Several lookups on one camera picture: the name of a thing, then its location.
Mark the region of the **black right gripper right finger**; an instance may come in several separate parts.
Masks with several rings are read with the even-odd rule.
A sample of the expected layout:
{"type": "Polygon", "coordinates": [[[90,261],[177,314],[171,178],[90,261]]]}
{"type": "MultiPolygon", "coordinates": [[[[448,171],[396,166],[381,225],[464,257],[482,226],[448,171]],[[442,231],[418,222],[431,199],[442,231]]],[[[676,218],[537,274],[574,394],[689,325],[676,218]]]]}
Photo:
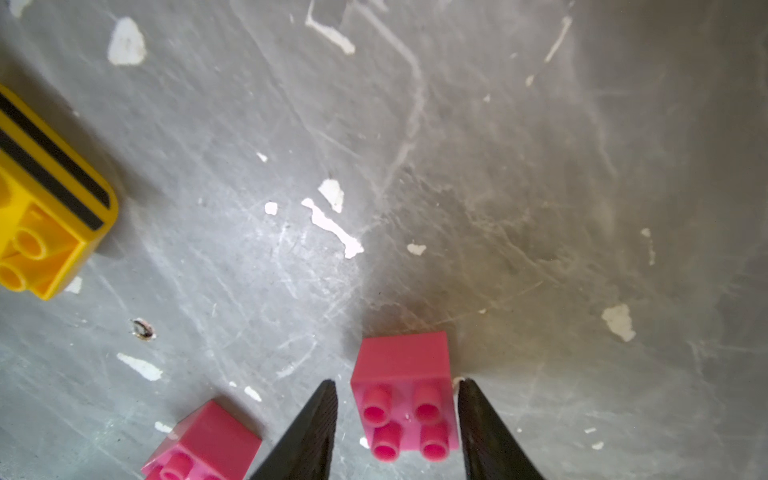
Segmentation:
{"type": "Polygon", "coordinates": [[[544,480],[472,379],[459,382],[458,416],[467,479],[544,480]]]}

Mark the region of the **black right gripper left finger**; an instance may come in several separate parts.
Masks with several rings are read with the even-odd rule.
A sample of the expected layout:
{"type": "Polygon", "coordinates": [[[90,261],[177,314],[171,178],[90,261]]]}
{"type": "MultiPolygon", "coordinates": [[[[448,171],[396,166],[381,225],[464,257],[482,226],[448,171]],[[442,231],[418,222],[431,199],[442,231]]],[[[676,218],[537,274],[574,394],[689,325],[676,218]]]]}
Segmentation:
{"type": "Polygon", "coordinates": [[[337,415],[335,382],[323,380],[250,479],[328,479],[337,415]]]}

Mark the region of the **pink lego brick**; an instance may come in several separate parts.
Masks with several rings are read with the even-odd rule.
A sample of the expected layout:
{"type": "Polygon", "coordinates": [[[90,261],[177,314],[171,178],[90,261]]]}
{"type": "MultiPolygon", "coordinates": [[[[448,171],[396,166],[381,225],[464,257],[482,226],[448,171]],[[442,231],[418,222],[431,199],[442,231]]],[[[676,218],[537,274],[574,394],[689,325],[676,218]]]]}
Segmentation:
{"type": "Polygon", "coordinates": [[[350,386],[374,458],[406,451],[430,462],[459,447],[447,335],[429,332],[362,341],[350,386]]]}
{"type": "Polygon", "coordinates": [[[210,400],[181,420],[141,468],[147,479],[241,480],[261,438],[210,400]]]}

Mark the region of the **yellow striped lego brick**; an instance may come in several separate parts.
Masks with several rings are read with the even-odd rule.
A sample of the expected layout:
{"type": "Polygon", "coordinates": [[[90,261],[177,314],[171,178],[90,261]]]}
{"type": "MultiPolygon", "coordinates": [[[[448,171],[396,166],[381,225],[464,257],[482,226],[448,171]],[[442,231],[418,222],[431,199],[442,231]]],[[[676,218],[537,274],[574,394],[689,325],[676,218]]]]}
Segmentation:
{"type": "Polygon", "coordinates": [[[50,300],[118,218],[111,185],[19,96],[1,89],[1,285],[50,300]]]}

